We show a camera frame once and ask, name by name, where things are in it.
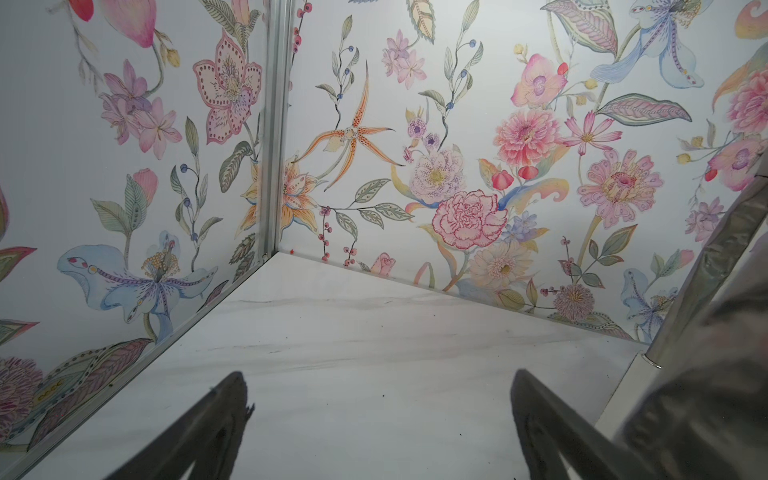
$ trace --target painted flower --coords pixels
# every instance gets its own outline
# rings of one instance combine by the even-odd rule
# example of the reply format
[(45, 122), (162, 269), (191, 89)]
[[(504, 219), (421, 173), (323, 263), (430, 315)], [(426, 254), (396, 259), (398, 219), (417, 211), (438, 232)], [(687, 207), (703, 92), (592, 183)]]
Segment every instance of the painted flower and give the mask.
[(720, 215), (725, 210), (723, 205), (720, 205), (720, 197), (712, 200), (712, 203), (707, 205), (706, 202), (699, 203), (699, 210), (690, 212), (690, 215), (685, 220), (688, 228), (685, 230), (686, 234), (696, 233), (696, 241), (706, 241), (717, 226), (717, 222), (720, 221)]
[(407, 58), (398, 58), (397, 66), (400, 69), (397, 74), (397, 81), (398, 83), (405, 82), (407, 90), (410, 90), (417, 78), (419, 80), (427, 78), (427, 74), (422, 70), (424, 58), (416, 60), (416, 50), (411, 50)]
[(578, 188), (581, 204), (588, 207), (597, 204), (597, 215), (603, 219), (603, 226), (608, 229), (619, 222), (634, 220), (632, 205), (644, 212), (654, 203), (656, 189), (664, 182), (658, 172), (650, 172), (654, 162), (650, 157), (635, 161), (637, 152), (629, 150), (624, 161), (619, 161), (616, 150), (607, 150), (605, 159), (592, 164), (587, 178), (596, 185), (584, 185)]
[(201, 295), (210, 285), (218, 267), (211, 271), (199, 268), (184, 278), (174, 278), (180, 272), (179, 239), (164, 231), (159, 246), (147, 249), (148, 258), (141, 266), (144, 275), (129, 272), (123, 253), (108, 245), (80, 245), (58, 259), (57, 268), (78, 281), (85, 293), (85, 302), (94, 310), (123, 307), (126, 323), (153, 313), (160, 322), (157, 342), (173, 331), (170, 312), (181, 298)]
[(494, 243), (469, 261), (469, 274), (480, 287), (503, 290), (527, 280), (525, 271), (533, 264), (530, 256), (531, 252), (516, 240)]
[(222, 30), (216, 60), (201, 60), (194, 66), (197, 90), (210, 107), (206, 122), (207, 143), (223, 144), (237, 135), (250, 117), (250, 106), (261, 92), (261, 66), (246, 63), (240, 47)]
[(601, 150), (610, 150), (612, 147), (603, 145), (609, 141), (616, 141), (621, 138), (620, 131), (603, 133), (614, 123), (612, 118), (603, 121), (594, 128), (594, 112), (590, 111), (584, 118), (584, 130), (581, 130), (576, 123), (576, 119), (571, 117), (565, 121), (565, 126), (573, 132), (573, 137), (566, 137), (560, 140), (560, 143), (566, 147), (575, 147), (578, 145), (578, 154), (584, 156), (587, 153), (587, 145), (599, 148)]
[(484, 195), (482, 190), (458, 192), (442, 202), (432, 218), (435, 232), (460, 250), (487, 247), (502, 234), (506, 224), (507, 211), (498, 209), (495, 195)]
[(152, 46), (157, 6), (154, 0), (101, 0), (109, 25), (142, 48)]
[(687, 28), (707, 10), (712, 0), (637, 0), (630, 16), (640, 23), (640, 41), (632, 52), (611, 65), (596, 67), (591, 77), (619, 83), (632, 71), (640, 57), (659, 57), (661, 77), (675, 88), (700, 88), (704, 80), (694, 71), (696, 57), (680, 42), (677, 26)]
[(317, 179), (309, 174), (300, 174), (299, 165), (288, 163), (283, 174), (283, 210), (280, 229), (285, 230), (293, 222), (309, 228), (317, 233), (315, 200), (310, 197), (317, 186)]
[(557, 144), (559, 124), (550, 111), (518, 111), (496, 128), (498, 156), (516, 167), (537, 164)]
[(660, 291), (651, 297), (650, 302), (645, 300), (648, 290), (648, 278), (641, 271), (630, 268), (624, 271), (624, 290), (621, 291), (621, 302), (629, 307), (627, 320), (635, 322), (635, 339), (650, 343), (664, 323), (664, 317), (677, 298), (677, 288), (668, 292)]
[(553, 101), (567, 83), (567, 78), (557, 73), (551, 61), (534, 54), (525, 66), (520, 83), (515, 86), (512, 103), (518, 107), (541, 107)]
[(465, 188), (464, 158), (457, 149), (429, 152), (416, 161), (410, 188), (426, 204), (437, 204)]
[(152, 101), (151, 111), (137, 111), (136, 120), (144, 128), (139, 135), (141, 151), (146, 153), (150, 148), (153, 148), (154, 156), (158, 160), (163, 159), (166, 141), (174, 144), (181, 141), (181, 134), (173, 127), (176, 111), (171, 110), (168, 114), (164, 114), (163, 101), (160, 97), (156, 97)]
[(13, 424), (29, 416), (33, 395), (43, 372), (32, 359), (0, 359), (0, 443), (10, 435)]
[(570, 321), (580, 322), (592, 313), (594, 297), (584, 285), (566, 285), (554, 298), (554, 307), (558, 313)]
[(389, 276), (389, 272), (395, 266), (395, 259), (391, 258), (387, 252), (382, 253), (376, 259), (376, 262), (371, 267), (371, 273), (381, 276)]
[(712, 157), (710, 168), (717, 170), (726, 187), (734, 192), (741, 191), (754, 178), (753, 167), (765, 150), (766, 143), (754, 138), (733, 142)]

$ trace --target wall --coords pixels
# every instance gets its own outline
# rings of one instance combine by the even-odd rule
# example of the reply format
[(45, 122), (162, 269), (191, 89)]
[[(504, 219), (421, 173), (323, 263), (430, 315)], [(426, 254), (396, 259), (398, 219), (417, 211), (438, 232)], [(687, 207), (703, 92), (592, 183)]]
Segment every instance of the wall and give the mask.
[(765, 146), (764, 10), (307, 3), (281, 249), (649, 343)]
[(5, 6), (0, 475), (255, 265), (266, 24), (248, 8)]

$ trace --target white marble surface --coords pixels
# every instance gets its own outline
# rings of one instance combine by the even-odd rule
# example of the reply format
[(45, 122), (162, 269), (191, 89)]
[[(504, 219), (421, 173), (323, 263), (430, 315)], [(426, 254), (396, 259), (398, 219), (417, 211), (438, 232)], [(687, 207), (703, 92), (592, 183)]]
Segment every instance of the white marble surface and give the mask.
[(590, 422), (642, 345), (281, 253), (25, 480), (103, 478), (240, 370), (234, 480), (527, 478), (529, 369)]

